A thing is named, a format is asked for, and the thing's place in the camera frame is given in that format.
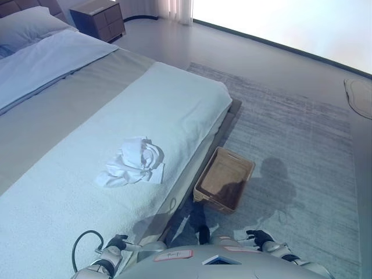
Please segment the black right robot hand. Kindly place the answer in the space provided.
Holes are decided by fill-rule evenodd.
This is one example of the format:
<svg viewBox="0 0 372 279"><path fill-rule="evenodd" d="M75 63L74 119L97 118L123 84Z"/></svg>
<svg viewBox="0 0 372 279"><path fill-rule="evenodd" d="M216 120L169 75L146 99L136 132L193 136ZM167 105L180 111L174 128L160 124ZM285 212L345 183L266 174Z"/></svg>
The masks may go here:
<svg viewBox="0 0 372 279"><path fill-rule="evenodd" d="M273 238L263 230L247 230L248 240L254 241L254 246L258 247L261 252L268 252L271 245L274 243Z"/></svg>

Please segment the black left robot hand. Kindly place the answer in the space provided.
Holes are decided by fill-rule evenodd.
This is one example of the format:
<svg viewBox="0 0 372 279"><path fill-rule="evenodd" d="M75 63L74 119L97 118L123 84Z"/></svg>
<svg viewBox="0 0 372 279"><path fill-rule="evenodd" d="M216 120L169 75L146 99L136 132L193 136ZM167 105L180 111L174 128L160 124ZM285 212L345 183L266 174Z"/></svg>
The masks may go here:
<svg viewBox="0 0 372 279"><path fill-rule="evenodd" d="M142 250L142 246L127 242L127 235L116 234L104 248L105 251L109 251L112 254L119 255L122 251L127 252L139 252Z"/></svg>

